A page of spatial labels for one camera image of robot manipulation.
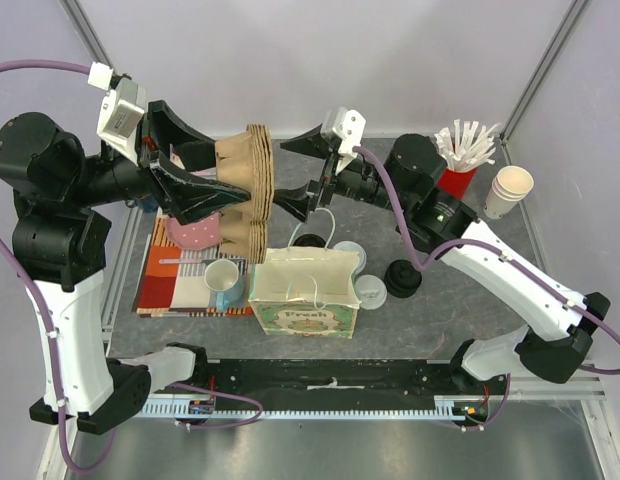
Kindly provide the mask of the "brown pulp carrier stack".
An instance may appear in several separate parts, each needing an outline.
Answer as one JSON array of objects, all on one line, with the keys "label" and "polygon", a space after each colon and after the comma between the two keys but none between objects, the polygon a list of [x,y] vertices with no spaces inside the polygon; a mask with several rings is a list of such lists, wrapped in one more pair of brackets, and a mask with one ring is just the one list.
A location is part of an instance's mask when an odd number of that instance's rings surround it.
[{"label": "brown pulp carrier stack", "polygon": [[217,179],[238,187],[249,198],[221,210],[220,252],[265,261],[268,221],[274,202],[274,155],[269,128],[249,124],[246,131],[215,144]]}]

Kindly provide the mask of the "black plastic cup lid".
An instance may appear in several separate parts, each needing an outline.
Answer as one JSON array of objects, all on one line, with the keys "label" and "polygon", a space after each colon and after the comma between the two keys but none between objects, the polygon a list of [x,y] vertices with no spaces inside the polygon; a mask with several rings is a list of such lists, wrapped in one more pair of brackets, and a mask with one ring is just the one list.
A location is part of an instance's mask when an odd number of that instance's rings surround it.
[{"label": "black plastic cup lid", "polygon": [[308,233],[296,238],[292,245],[299,247],[324,248],[326,246],[326,240],[317,234]]}]

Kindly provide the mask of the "white plastic cup lid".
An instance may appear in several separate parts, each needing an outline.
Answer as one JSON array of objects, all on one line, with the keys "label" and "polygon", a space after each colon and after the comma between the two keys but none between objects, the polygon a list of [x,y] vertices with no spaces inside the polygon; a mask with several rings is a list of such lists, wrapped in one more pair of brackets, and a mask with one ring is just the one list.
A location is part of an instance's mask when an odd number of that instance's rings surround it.
[{"label": "white plastic cup lid", "polygon": [[340,241],[336,243],[333,250],[355,252],[359,257],[359,263],[365,265],[367,261],[367,254],[365,249],[354,241]]}]

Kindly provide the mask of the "green patterned paper bag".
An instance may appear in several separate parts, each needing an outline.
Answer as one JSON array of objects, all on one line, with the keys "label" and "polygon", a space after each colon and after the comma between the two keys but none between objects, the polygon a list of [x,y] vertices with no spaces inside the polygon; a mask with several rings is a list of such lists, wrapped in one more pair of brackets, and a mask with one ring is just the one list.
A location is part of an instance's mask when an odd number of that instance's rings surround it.
[{"label": "green patterned paper bag", "polygon": [[248,300],[267,335],[353,337],[361,301],[354,289],[359,255],[293,244],[269,248],[252,268]]}]

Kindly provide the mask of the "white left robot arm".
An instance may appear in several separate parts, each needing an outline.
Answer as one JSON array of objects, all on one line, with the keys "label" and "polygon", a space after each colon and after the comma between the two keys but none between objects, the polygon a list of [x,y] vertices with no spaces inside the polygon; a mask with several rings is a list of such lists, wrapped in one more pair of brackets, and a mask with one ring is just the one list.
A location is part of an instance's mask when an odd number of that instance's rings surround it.
[{"label": "white left robot arm", "polygon": [[104,204],[150,196],[190,224],[248,202],[240,186],[207,180],[214,141],[153,101],[127,129],[132,152],[109,144],[87,155],[49,116],[27,112],[0,129],[0,179],[13,191],[18,221],[11,260],[39,322],[46,390],[29,410],[38,423],[101,435],[136,415],[149,395],[178,384],[198,393],[209,382],[203,348],[172,343],[133,360],[105,355],[101,293],[111,223]]}]

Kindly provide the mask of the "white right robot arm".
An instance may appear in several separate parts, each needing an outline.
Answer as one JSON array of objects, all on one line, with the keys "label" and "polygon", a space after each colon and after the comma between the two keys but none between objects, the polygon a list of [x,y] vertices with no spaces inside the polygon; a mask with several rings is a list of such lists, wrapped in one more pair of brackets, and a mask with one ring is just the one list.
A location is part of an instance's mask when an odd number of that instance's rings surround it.
[{"label": "white right robot arm", "polygon": [[500,240],[476,213],[444,191],[447,142],[405,134],[386,160],[361,144],[364,118],[339,109],[323,124],[283,143],[321,159],[320,177],[296,190],[274,185],[267,127],[251,124],[214,140],[155,102],[144,114],[137,162],[161,209],[183,225],[220,217],[225,252],[253,266],[249,301],[269,334],[351,333],[357,310],[371,297],[354,281],[356,255],[328,248],[269,249],[267,221],[280,207],[305,222],[340,195],[393,212],[416,270],[453,267],[514,310],[524,326],[489,340],[469,340],[448,368],[457,392],[473,392],[497,375],[528,371],[557,384],[581,369],[594,332],[609,309],[606,297],[556,283]]}]

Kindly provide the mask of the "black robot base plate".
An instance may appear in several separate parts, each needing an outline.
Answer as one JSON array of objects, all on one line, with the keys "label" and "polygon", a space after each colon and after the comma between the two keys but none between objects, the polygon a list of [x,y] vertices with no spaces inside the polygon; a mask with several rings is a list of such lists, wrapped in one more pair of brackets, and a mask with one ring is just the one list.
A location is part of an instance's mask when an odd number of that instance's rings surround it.
[{"label": "black robot base plate", "polygon": [[492,399],[506,389],[504,375],[483,386],[453,382],[448,363],[425,360],[210,360],[188,382],[215,392],[251,398],[267,406],[425,406],[436,396]]}]

